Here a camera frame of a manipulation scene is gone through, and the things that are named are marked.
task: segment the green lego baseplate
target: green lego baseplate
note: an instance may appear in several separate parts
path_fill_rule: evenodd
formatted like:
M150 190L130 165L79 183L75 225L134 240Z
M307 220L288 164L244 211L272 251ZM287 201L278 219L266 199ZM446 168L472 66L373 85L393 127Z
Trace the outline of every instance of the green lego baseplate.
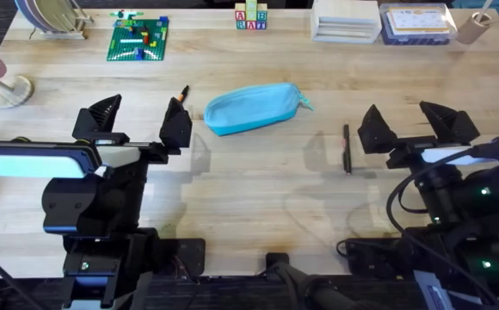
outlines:
M149 44L143 41L122 43L122 40L143 40L144 36L141 29L148 28ZM136 33L130 35L129 28L135 27ZM167 32L169 19L167 16L161 16L159 20L118 20L114 24L114 34L108 48L107 61L161 61L165 54L165 43L167 41ZM136 58L135 49L144 50L143 59Z

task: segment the plate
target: plate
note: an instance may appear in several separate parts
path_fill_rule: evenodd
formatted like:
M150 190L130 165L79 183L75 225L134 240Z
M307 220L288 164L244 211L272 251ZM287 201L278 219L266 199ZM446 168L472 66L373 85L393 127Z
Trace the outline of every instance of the plate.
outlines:
M76 24L76 12L65 0L28 1L34 2L43 19L58 31L74 30L70 25Z
M35 6L34 0L23 0L28 6L29 11L32 13L32 16L43 26L45 26L49 31L60 31L53 27L51 24L46 22L45 18L41 16L41 13L37 10Z
M26 0L15 0L16 7L22 12L24 17L32 23L35 27L43 30L50 31L49 28L43 26L35 17L32 15L32 12L29 10L28 5L26 4Z

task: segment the alphabet block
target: alphabet block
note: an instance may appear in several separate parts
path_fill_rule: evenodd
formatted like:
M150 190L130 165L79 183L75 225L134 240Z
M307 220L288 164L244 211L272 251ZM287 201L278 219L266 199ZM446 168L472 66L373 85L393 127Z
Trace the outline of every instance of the alphabet block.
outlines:
M257 11L246 11L246 21L256 21L257 20Z
M257 22L255 22L255 21L247 21L246 23L247 23L247 25L246 25L247 29L249 29L249 30L256 30L256 27L257 27L256 23Z
M234 4L234 10L246 10L246 3L236 3Z
M267 20L267 11L257 11L257 21L265 22Z
M257 12L257 0L246 0L246 12Z
M257 22L257 30L267 29L267 22Z
M246 11L236 11L235 12L237 21L245 21L246 20Z
M246 21L236 21L237 29L246 29Z

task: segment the black pen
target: black pen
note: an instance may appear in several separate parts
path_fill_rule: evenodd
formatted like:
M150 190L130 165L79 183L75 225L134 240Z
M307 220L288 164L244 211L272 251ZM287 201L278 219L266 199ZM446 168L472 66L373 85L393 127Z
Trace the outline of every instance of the black pen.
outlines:
M177 98L177 100L180 102L180 103L183 103L184 100L187 98L187 95L188 95L188 90L190 90L190 87L188 87L188 85L184 88L184 90L182 90L181 94L179 95L179 97Z
M351 144L349 143L349 124L343 125L343 169L347 175L351 174Z

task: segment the white drawer organizer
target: white drawer organizer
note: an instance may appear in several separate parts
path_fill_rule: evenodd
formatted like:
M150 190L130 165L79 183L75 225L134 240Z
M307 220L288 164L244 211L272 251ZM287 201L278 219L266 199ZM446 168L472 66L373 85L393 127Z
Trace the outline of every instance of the white drawer organizer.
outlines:
M380 31L377 1L315 0L312 5L313 40L373 43Z

